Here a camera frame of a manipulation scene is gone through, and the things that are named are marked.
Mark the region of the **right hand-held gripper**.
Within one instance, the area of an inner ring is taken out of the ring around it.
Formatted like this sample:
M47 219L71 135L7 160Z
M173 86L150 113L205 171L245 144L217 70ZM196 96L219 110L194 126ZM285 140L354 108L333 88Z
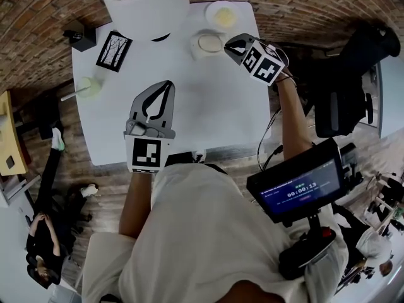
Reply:
M258 40L253 42L253 36L248 33L232 37L225 44L224 51L237 65L244 66L250 78L268 86L289 65L288 57L281 48Z

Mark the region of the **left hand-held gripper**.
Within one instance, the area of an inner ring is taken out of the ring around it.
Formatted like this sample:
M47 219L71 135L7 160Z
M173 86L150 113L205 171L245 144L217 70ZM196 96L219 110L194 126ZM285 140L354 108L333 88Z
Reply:
M156 114L148 108L162 96ZM124 140L128 170L132 173L157 173L165 167L175 138L171 128L174 113L175 85L166 80L156 83L133 100L131 119L126 123Z

